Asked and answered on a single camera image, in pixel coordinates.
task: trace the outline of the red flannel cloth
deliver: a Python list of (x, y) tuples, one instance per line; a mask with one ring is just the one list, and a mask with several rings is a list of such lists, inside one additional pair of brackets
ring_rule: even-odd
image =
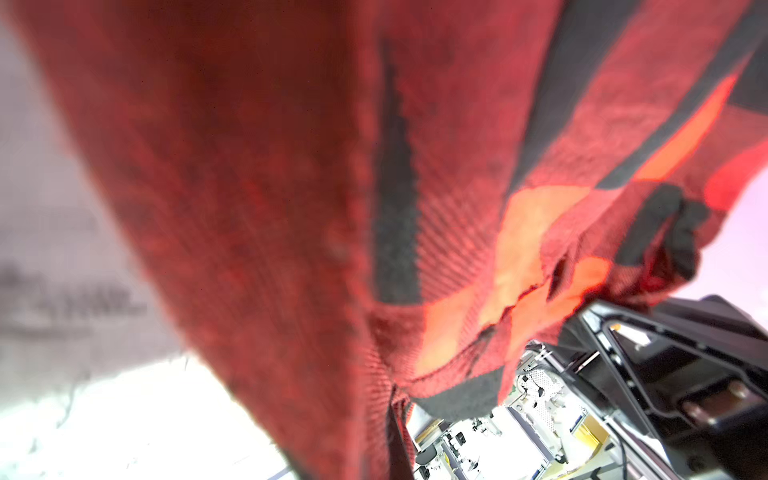
[(408, 478), (409, 401), (487, 412), (588, 300), (665, 298), (766, 162), (764, 0), (9, 5), (178, 329), (311, 478)]

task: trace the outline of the red plaid fabric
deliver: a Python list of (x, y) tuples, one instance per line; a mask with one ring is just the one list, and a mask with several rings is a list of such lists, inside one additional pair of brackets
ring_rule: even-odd
[(178, 329), (311, 478), (408, 478), (411, 401), (482, 414), (585, 302), (665, 298), (768, 154), (763, 0), (10, 5)]

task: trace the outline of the wire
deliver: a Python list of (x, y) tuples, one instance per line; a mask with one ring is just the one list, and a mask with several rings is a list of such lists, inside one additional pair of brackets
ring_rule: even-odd
[(559, 376), (560, 378), (563, 377), (562, 373), (558, 372), (554, 368), (550, 367), (549, 365), (542, 365), (542, 364), (536, 365), (535, 367), (533, 367), (530, 370), (525, 370), (523, 368), (519, 368), (519, 369), (517, 369), (517, 371), (515, 373), (518, 374), (518, 375), (525, 375), (526, 373), (534, 372), (536, 370), (548, 370), (549, 372), (554, 373), (555, 375)]
[(621, 447), (621, 458), (624, 459), (622, 466), (624, 473), (622, 473), (622, 477), (624, 480), (627, 480), (627, 477), (629, 476), (629, 466), (627, 465), (627, 450), (624, 449), (624, 440), (619, 439), (619, 446)]

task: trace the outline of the black stripe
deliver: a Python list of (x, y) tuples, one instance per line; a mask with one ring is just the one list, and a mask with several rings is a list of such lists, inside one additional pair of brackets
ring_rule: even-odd
[(520, 187), (571, 120), (587, 85), (639, 4), (638, 0), (566, 2), (549, 46), (507, 195)]
[(616, 252), (615, 263), (624, 266), (643, 264), (645, 250), (668, 218), (680, 211), (683, 191), (679, 187), (661, 184), (645, 201)]
[(499, 367), (437, 395), (411, 400), (436, 419), (458, 422), (482, 417), (498, 405), (498, 390), (502, 386), (503, 374), (504, 367)]
[[(387, 439), (389, 440), (389, 478), (392, 480), (406, 480), (413, 478), (411, 462), (408, 460), (406, 446), (400, 428), (395, 420), (392, 406), (386, 416)], [(366, 472), (363, 478), (378, 478), (376, 472)]]
[(768, 115), (768, 38), (744, 68), (728, 103)]
[(404, 408), (402, 410), (402, 419), (401, 420), (402, 420), (402, 424), (403, 425), (408, 423), (408, 411), (411, 409), (412, 406), (413, 406), (413, 402), (411, 402), (409, 400), (408, 403), (405, 404), (405, 406), (404, 406)]
[(396, 305), (422, 302), (416, 269), (415, 173), (406, 121), (399, 114), (400, 97), (393, 66), (385, 63), (382, 138), (376, 168), (376, 205), (373, 220), (373, 279), (377, 299)]
[(720, 82), (755, 49), (765, 35), (768, 28), (766, 5), (768, 2), (763, 0), (752, 4), (675, 112), (633, 154), (601, 180), (597, 188), (613, 190), (626, 185), (635, 172), (690, 120)]
[(710, 216), (707, 205), (699, 202), (683, 203), (680, 216), (667, 232), (664, 246), (672, 259), (672, 265), (685, 280), (696, 275), (696, 244), (694, 232)]

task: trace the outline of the screw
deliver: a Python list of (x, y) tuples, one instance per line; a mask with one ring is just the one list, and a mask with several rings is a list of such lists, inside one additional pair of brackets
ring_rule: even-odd
[(707, 468), (707, 463), (700, 456), (693, 456), (688, 459), (688, 468), (692, 472), (702, 472)]
[(697, 423), (706, 423), (708, 425), (717, 423), (715, 418), (711, 417), (709, 413), (693, 402), (683, 402), (682, 406), (683, 412)]
[(750, 389), (746, 385), (744, 385), (744, 382), (741, 382), (739, 380), (733, 380), (731, 383), (728, 384), (728, 391), (733, 394), (738, 399), (745, 399), (750, 395)]

